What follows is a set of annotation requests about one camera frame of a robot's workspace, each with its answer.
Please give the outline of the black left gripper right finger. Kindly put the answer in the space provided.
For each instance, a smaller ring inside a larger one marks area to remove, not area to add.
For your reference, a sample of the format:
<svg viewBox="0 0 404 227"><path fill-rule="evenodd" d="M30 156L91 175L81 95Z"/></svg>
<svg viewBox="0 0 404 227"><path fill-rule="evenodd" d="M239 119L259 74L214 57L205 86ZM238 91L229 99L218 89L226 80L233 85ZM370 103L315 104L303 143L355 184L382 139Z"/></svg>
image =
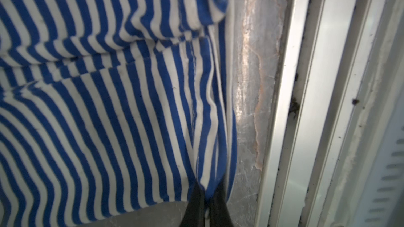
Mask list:
<svg viewBox="0 0 404 227"><path fill-rule="evenodd" d="M234 227L226 204L224 182L217 186L209 203L210 227Z"/></svg>

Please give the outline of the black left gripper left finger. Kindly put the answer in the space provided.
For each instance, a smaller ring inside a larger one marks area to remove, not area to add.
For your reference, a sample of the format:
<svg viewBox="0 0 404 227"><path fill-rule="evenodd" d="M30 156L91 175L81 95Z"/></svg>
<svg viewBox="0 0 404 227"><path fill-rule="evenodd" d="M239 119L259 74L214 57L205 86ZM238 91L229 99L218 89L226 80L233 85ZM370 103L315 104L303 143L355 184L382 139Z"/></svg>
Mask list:
<svg viewBox="0 0 404 227"><path fill-rule="evenodd" d="M180 227L205 226L205 192L195 184Z"/></svg>

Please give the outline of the blue striped tank top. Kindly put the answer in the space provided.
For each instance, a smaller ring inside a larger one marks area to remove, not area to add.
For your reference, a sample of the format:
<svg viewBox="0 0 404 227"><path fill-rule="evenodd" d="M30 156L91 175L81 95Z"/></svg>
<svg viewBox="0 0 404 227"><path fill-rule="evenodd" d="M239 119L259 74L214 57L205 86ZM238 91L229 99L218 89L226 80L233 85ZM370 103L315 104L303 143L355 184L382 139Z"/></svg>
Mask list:
<svg viewBox="0 0 404 227"><path fill-rule="evenodd" d="M233 3L1 0L1 226L225 204Z"/></svg>

